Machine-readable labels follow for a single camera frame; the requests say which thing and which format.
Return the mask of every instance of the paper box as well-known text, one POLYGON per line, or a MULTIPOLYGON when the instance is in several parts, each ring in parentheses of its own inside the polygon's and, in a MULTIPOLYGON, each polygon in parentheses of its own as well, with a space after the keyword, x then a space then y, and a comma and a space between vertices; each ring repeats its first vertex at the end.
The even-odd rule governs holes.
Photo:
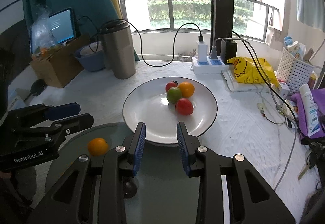
POLYGON ((38 79, 43 79, 49 86, 63 88, 83 70, 73 53, 89 42, 88 35, 81 35, 53 55, 32 61, 30 65, 38 79))

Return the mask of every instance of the plate rim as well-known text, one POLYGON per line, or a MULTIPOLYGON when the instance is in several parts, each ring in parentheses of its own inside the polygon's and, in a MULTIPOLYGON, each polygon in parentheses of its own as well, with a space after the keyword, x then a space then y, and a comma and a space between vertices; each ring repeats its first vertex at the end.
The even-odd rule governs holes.
MULTIPOLYGON (((217 114, 218 114, 218 103, 217 103, 217 100, 216 100, 216 97, 214 96, 214 94, 211 92, 211 90, 209 89, 209 88, 207 88, 204 84, 202 84, 202 83, 200 83, 200 82, 198 82, 198 81, 196 81, 196 80, 193 80, 193 79, 190 79, 190 78, 186 78, 186 77, 181 77, 181 76, 165 76, 165 77, 159 77, 159 78, 155 78, 155 79, 151 79, 151 80, 149 80, 149 81, 146 81, 146 82, 144 82, 144 83, 142 83, 142 84, 140 84, 140 85, 138 85, 136 88, 134 88, 130 93, 129 93, 129 95, 126 97, 126 99, 124 100, 124 103, 123 103, 123 108, 122 108, 122 116, 123 116, 123 120, 124 120, 124 123, 126 124, 126 126, 134 133, 134 131, 129 127, 129 125, 126 123, 126 120, 125 120, 125 117, 124 117, 124 106, 125 106, 125 102, 127 101, 127 99, 129 98, 129 96, 133 93, 133 91, 135 90, 135 89, 137 89, 138 87, 140 87, 140 86, 142 86, 142 85, 144 85, 145 83, 148 83, 148 82, 150 82, 150 81, 153 81, 153 80, 157 80, 157 79, 162 79, 162 78, 183 78, 183 79, 187 79, 187 80, 191 80, 191 81, 194 81, 194 82, 196 82, 196 83, 199 83, 200 85, 203 85, 210 93, 211 93, 211 95, 213 96, 213 98, 214 98, 214 101, 216 102, 216 106, 217 106, 217 111, 216 111, 216 115, 214 116, 214 119, 213 119, 213 121, 211 122, 211 125, 205 130, 205 131, 203 131, 200 135, 198 135, 197 136, 197 138, 198 137, 200 137, 200 136, 202 136, 204 133, 206 133, 207 132, 207 130, 208 129, 210 129, 211 127, 212 127, 212 125, 214 124, 214 122, 215 122, 215 120, 216 120, 216 118, 217 118, 217 114)), ((148 139, 146 139, 146 141, 148 141, 148 142, 152 142, 152 143, 156 143, 156 144, 162 144, 162 145, 175 145, 175 144, 178 144, 178 142, 177 143, 161 143, 161 142, 156 142, 156 141, 151 141, 151 140, 148 140, 148 139)))

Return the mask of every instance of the plastic bag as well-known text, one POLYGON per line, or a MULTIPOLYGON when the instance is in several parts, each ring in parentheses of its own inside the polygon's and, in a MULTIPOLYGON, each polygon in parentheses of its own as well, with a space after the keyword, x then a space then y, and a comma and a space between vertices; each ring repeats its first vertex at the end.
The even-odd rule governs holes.
MULTIPOLYGON (((267 62, 265 58, 258 59, 265 73, 267 74, 272 84, 277 82, 272 66, 267 62)), ((234 57, 227 61, 229 64, 233 64, 235 78, 238 83, 249 83, 249 84, 261 84, 265 83, 261 78, 259 72, 252 59, 247 57, 234 57)))
POLYGON ((38 18, 32 25, 30 33, 33 60, 45 58, 61 47, 57 45, 48 23, 51 9, 43 6, 38 6, 38 9, 38 18))

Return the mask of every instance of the white plastic basket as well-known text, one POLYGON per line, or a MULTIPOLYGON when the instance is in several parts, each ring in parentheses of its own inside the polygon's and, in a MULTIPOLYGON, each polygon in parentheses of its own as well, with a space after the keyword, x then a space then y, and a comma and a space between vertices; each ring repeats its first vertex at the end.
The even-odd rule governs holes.
POLYGON ((298 92, 303 84, 308 83, 313 68, 312 65, 295 58, 283 48, 277 79, 285 81, 290 88, 290 93, 293 94, 298 92))

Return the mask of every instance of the power strip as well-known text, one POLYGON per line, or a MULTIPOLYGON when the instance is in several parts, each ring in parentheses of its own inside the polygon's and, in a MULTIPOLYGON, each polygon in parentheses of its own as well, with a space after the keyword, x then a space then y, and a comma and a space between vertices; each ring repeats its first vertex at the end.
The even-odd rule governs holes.
POLYGON ((220 56, 218 56, 218 59, 214 60, 207 56, 207 62, 205 63, 198 62, 198 57, 193 56, 190 69, 195 74, 221 74, 221 71, 228 70, 229 66, 230 65, 226 65, 222 62, 220 56))

